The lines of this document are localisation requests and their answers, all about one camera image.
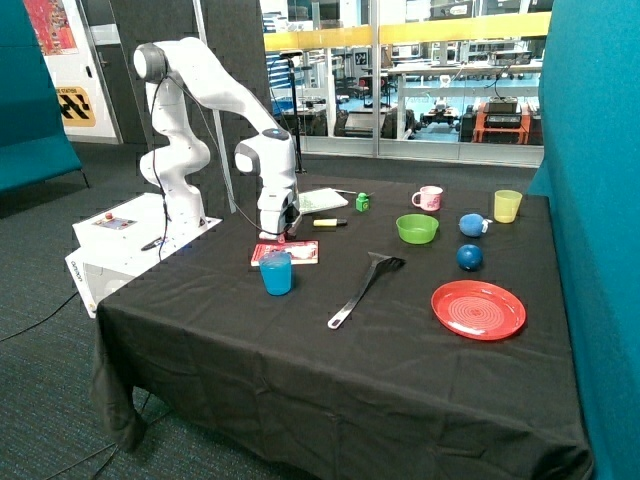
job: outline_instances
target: black cable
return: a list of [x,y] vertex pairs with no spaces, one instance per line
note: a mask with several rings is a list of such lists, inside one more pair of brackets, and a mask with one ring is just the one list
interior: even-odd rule
[[[149,394],[147,395],[147,398],[146,398],[146,400],[145,400],[145,402],[144,402],[144,404],[143,404],[143,406],[142,406],[142,410],[141,410],[140,414],[142,414],[142,411],[144,410],[144,407],[146,406],[147,401],[149,400],[149,397],[150,397],[150,396],[151,396],[151,393],[149,393]],[[172,411],[173,411],[173,410],[167,410],[167,411],[166,411],[166,412],[164,412],[162,415],[160,415],[158,418],[156,418],[156,419],[152,420],[151,422],[149,422],[149,426],[152,426],[152,425],[154,425],[154,424],[158,423],[158,422],[159,422],[160,420],[162,420],[164,417],[166,417],[167,415],[169,415]],[[115,452],[118,450],[118,447],[116,446],[116,444],[115,444],[115,443],[110,443],[109,445],[107,445],[107,446],[105,446],[105,447],[102,447],[102,448],[101,448],[101,449],[99,449],[99,450],[96,450],[95,452],[93,452],[93,453],[91,453],[91,454],[87,455],[87,456],[86,456],[86,457],[84,457],[83,459],[78,460],[78,461],[77,461],[76,463],[74,463],[73,465],[69,465],[68,467],[63,468],[62,470],[59,470],[58,472],[56,472],[56,473],[54,473],[53,475],[51,475],[51,476],[49,476],[49,477],[45,478],[44,480],[52,480],[52,479],[54,479],[54,478],[56,478],[56,477],[59,477],[59,476],[60,476],[60,475],[62,475],[63,473],[68,472],[69,470],[71,470],[71,469],[73,469],[73,468],[77,467],[77,466],[78,466],[78,465],[80,465],[81,463],[86,462],[87,460],[91,460],[91,459],[92,459],[93,457],[95,457],[96,455],[101,454],[102,452],[104,452],[105,450],[110,449],[111,447],[116,447],[116,448],[114,449],[114,451],[111,453],[111,455],[110,455],[110,456],[109,456],[109,458],[107,459],[107,462],[105,462],[105,464],[104,464],[104,465],[103,465],[103,466],[98,470],[98,472],[96,472],[96,473],[94,474],[94,476],[92,477],[92,478],[97,478],[97,475],[99,475],[99,474],[100,474],[100,472],[102,472],[102,471],[104,470],[104,468],[106,467],[106,465],[108,465],[108,463],[111,463],[111,460],[112,460],[112,459],[113,459],[113,457],[115,456]]]
[[22,335],[23,333],[28,332],[29,330],[31,330],[33,328],[36,328],[38,325],[42,325],[44,322],[46,322],[47,320],[52,318],[56,313],[58,313],[60,310],[62,310],[67,305],[67,303],[69,303],[71,300],[73,300],[73,297],[75,297],[76,295],[78,295],[78,292],[74,293],[69,298],[67,298],[62,305],[60,305],[58,308],[56,308],[55,312],[53,312],[51,315],[49,315],[44,320],[40,320],[39,322],[34,323],[30,327],[24,328],[24,329],[20,330],[19,332],[12,333],[11,335],[9,335],[7,337],[1,338],[0,339],[0,343],[4,342],[6,340],[9,340],[10,338],[17,337],[18,335]]
[[498,98],[500,100],[502,100],[502,97],[498,94],[498,80],[502,78],[502,75],[504,75],[507,72],[507,70],[509,70],[509,68],[511,68],[511,64],[504,66],[502,70],[500,70],[500,73],[496,74],[496,79],[493,81],[493,83],[490,83],[489,85],[484,86],[484,88],[493,87],[494,90],[496,91],[496,95],[498,95]]
[[69,470],[71,470],[72,468],[77,467],[78,465],[80,465],[81,463],[86,462],[87,460],[92,459],[93,457],[95,457],[96,455],[101,454],[102,452],[104,452],[105,450],[108,450],[109,448],[113,447],[115,445],[115,443],[112,443],[110,445],[107,445],[106,447],[102,447],[100,450],[96,450],[95,452],[93,452],[90,455],[87,455],[86,457],[84,457],[82,460],[78,460],[76,463],[74,463],[73,465],[69,465],[68,467],[63,468],[62,470],[60,470],[59,472],[54,473],[53,475],[51,475],[50,477],[45,478],[44,480],[51,480],[53,478],[56,478],[60,475],[62,475],[63,473],[68,472]]
[[[276,58],[273,62],[271,62],[271,65],[269,65],[269,69],[267,71],[267,80],[269,80],[269,78],[271,77],[271,69],[273,68],[275,63],[280,61],[280,60],[282,60],[282,59],[281,58]],[[278,102],[278,99],[276,98],[275,93],[273,93],[273,87],[271,86],[271,80],[269,80],[269,91],[271,92],[271,98],[273,99],[274,102],[276,102],[276,107],[278,107],[278,111],[280,112],[280,118],[282,118],[282,120],[284,121],[284,124],[287,126],[287,130],[291,131],[291,127],[289,126],[289,122],[287,122],[287,118],[283,114],[283,110],[282,110],[282,107],[280,106],[280,102]]]
[[[207,129],[207,132],[209,133],[209,137],[211,137],[211,140],[213,141],[213,144],[215,145],[216,149],[218,150],[218,156],[220,157],[220,164],[222,165],[222,153],[220,151],[220,146],[218,145],[218,142],[216,141],[215,137],[213,136],[213,133],[211,132],[211,128],[209,128],[209,123],[207,122],[207,119],[205,118],[204,112],[202,111],[202,107],[200,106],[200,102],[198,102],[193,95],[191,95],[191,93],[186,90],[182,85],[180,85],[178,82],[176,82],[172,77],[169,77],[171,80],[173,80],[173,83],[175,83],[183,92],[185,95],[187,95],[191,100],[193,100],[193,102],[196,104],[196,107],[198,107],[198,111],[200,112],[200,116],[202,117],[202,121],[204,122],[204,126]],[[268,232],[267,230],[261,228],[260,226],[256,225],[248,216],[246,213],[244,213],[244,211],[242,211],[242,209],[238,206],[238,204],[236,203],[236,200],[233,196],[233,192],[231,191],[231,186],[229,185],[229,181],[227,180],[226,176],[223,174],[222,178],[224,179],[224,184],[225,187],[227,189],[227,194],[229,196],[229,200],[231,201],[231,203],[233,203],[233,205],[238,209],[238,211],[240,212],[240,214],[247,220],[247,222],[249,222],[251,225],[253,225],[257,230],[264,232],[268,235],[274,235],[276,237],[286,233],[289,227],[285,227],[285,229],[279,233],[273,233],[273,232]]]
[[[269,77],[271,77],[271,69],[273,68],[273,65],[274,65],[278,60],[284,60],[284,59],[282,59],[282,58],[276,58],[273,62],[271,62],[271,65],[269,65],[269,69],[268,69],[268,71],[267,71],[267,73],[268,73],[268,75],[267,75],[267,80],[269,79]],[[289,68],[289,69],[290,69],[290,68],[292,68],[292,65],[293,65],[293,64],[289,65],[289,64],[287,63],[287,68]],[[293,81],[293,84],[291,85],[291,88],[292,88],[292,90],[295,90],[295,88],[296,88],[296,85],[295,85],[295,75],[294,75],[294,79],[293,79],[293,80],[294,80],[294,81]],[[269,91],[271,92],[271,98],[273,99],[273,101],[274,101],[274,102],[276,102],[276,106],[278,107],[278,110],[279,110],[279,111],[281,112],[281,114],[282,114],[282,115],[281,115],[281,118],[282,118],[282,120],[284,121],[284,124],[287,126],[287,130],[289,130],[290,132],[292,132],[294,135],[298,135],[298,136],[299,136],[299,135],[300,135],[300,119],[299,119],[299,118],[298,118],[298,116],[295,114],[295,112],[296,112],[296,110],[297,110],[297,105],[294,105],[294,106],[293,106],[293,111],[294,111],[293,116],[295,117],[295,122],[296,122],[296,127],[295,127],[295,128],[296,128],[296,131],[297,131],[297,133],[296,133],[296,132],[294,132],[294,131],[291,129],[291,125],[289,125],[289,122],[287,121],[287,117],[284,115],[283,110],[282,110],[282,107],[280,106],[280,103],[278,102],[278,100],[276,99],[275,94],[273,93],[273,87],[271,86],[271,81],[269,81]],[[295,145],[295,148],[294,148],[294,150],[295,150],[295,152],[296,152],[296,170],[299,170],[299,171],[298,171],[298,172],[296,172],[296,173],[306,173],[306,170],[304,170],[304,169],[302,168],[302,152],[300,152],[300,151],[298,150],[298,148],[297,148],[297,147],[298,147],[298,144],[297,144],[297,141],[296,141],[296,145]]]
[[158,186],[160,187],[160,195],[162,196],[162,209],[164,210],[164,233],[162,234],[162,240],[160,241],[160,246],[158,247],[158,262],[162,262],[162,247],[164,246],[165,242],[167,241],[167,230],[169,228],[169,211],[167,210],[167,195],[166,195],[166,192],[164,191],[164,187],[162,186],[162,182],[160,181],[160,177],[158,177],[158,172],[156,171],[156,148],[155,148],[156,142],[155,142],[155,135],[153,134],[153,109],[156,106],[156,98],[158,96],[158,90],[160,90],[160,85],[162,85],[162,82],[164,82],[165,79],[167,79],[167,78],[168,78],[168,76],[165,75],[164,77],[162,77],[160,82],[158,82],[158,85],[156,86],[156,90],[155,90],[155,92],[153,92],[153,101],[151,102],[151,109],[150,109],[150,115],[151,115],[151,148],[152,148],[152,151],[153,151],[153,159],[151,161],[151,166],[153,168],[153,174],[156,177],[156,181],[158,182]]

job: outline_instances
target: teal partition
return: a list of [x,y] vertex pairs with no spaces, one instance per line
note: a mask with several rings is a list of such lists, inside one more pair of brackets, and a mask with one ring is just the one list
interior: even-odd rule
[[82,168],[22,0],[0,2],[0,192]]
[[541,81],[550,198],[596,478],[640,478],[640,3],[557,0]]

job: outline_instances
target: door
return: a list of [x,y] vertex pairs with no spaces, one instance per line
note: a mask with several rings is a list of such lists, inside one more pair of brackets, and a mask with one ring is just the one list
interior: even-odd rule
[[76,0],[23,0],[58,94],[70,140],[121,143],[95,48]]

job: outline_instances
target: spatula handle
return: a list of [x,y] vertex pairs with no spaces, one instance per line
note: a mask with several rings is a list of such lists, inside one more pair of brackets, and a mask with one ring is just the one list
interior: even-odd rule
[[342,322],[344,322],[347,319],[351,311],[355,308],[355,306],[358,304],[360,299],[364,296],[365,292],[367,291],[367,288],[369,287],[369,283],[371,283],[371,280],[375,276],[376,267],[377,265],[371,265],[369,267],[369,270],[367,271],[367,275],[364,277],[364,280],[360,285],[360,289],[358,290],[358,293],[356,293],[353,297],[351,297],[351,299],[345,304],[345,306],[342,307],[340,311],[336,313],[333,317],[331,317],[331,320],[329,320],[329,322],[327,323],[327,326],[329,328],[331,328],[332,330],[335,330],[340,325],[342,325]]

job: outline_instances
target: yellow beam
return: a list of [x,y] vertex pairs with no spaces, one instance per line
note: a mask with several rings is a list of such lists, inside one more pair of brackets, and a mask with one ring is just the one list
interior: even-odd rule
[[479,38],[532,37],[549,31],[550,12],[489,15],[380,26],[380,43],[439,42]]
[[[551,13],[543,12],[382,25],[380,27],[380,43],[384,45],[544,36],[549,31],[550,20]],[[371,27],[365,25],[308,32],[268,33],[264,36],[264,46],[267,52],[293,49],[312,50],[371,45],[371,39]]]
[[268,33],[264,36],[264,49],[267,52],[281,50],[312,50],[317,48],[353,47],[371,45],[371,28],[333,28],[310,32]]

